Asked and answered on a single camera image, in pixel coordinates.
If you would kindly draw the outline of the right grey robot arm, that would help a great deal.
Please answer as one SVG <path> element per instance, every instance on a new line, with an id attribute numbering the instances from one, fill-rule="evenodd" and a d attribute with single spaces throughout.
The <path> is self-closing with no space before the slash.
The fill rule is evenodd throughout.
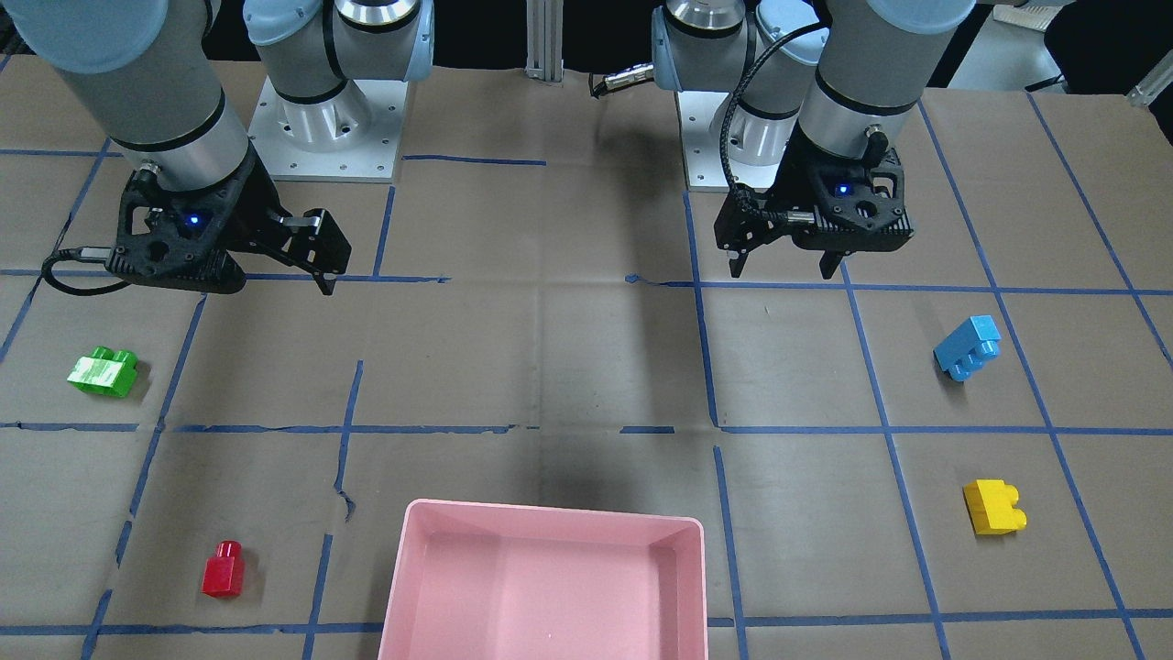
<path id="1" fill-rule="evenodd" d="M 16 33 L 126 154 L 111 247 L 59 249 L 41 277 L 67 295 L 130 285 L 239 292 L 235 252 L 301 268 L 334 292 L 350 241 L 326 209 L 291 215 L 267 166 L 380 181 L 396 159 L 389 86 L 426 79 L 430 1 L 248 1 L 248 40 L 274 98 L 244 125 L 203 50 L 218 1 L 7 1 Z"/>

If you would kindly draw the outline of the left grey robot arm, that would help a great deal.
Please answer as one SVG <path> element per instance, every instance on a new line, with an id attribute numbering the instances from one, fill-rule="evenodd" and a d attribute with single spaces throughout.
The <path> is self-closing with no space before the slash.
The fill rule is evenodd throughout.
<path id="1" fill-rule="evenodd" d="M 723 93 L 708 134 L 728 195 L 716 246 L 730 275 L 787 237 L 829 279 L 915 227 L 895 140 L 972 1 L 663 1 L 658 87 Z"/>

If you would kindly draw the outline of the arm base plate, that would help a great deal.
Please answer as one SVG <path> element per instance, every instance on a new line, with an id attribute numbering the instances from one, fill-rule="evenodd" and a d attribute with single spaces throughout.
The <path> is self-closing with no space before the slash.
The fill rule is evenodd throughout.
<path id="1" fill-rule="evenodd" d="M 393 183 L 408 96 L 404 81 L 360 80 L 294 104 L 265 81 L 248 134 L 273 181 Z"/>
<path id="2" fill-rule="evenodd" d="M 724 193 L 728 181 L 719 158 L 719 138 L 728 93 L 680 91 L 674 100 L 689 191 Z M 771 188 L 795 121 L 795 114 L 769 120 L 737 109 L 728 130 L 728 162 L 734 179 L 755 191 Z"/>

